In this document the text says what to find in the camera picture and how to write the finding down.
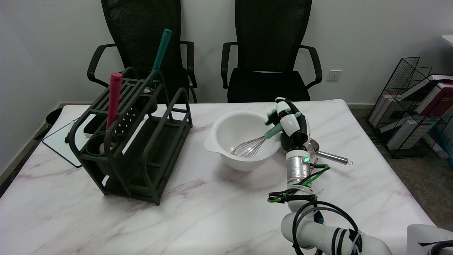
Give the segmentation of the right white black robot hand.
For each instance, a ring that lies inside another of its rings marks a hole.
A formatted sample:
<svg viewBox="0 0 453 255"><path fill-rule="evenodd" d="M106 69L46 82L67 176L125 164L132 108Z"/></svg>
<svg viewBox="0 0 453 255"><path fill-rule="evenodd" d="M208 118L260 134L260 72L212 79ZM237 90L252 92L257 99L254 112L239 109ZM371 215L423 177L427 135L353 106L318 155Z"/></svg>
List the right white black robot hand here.
<svg viewBox="0 0 453 255"><path fill-rule="evenodd" d="M281 147L286 152L293 150L308 151L310 144L309 122L293 102L285 97L275 99L276 108L267 113L265 125L273 125L273 128L265 133L269 139L281 132Z"/></svg>

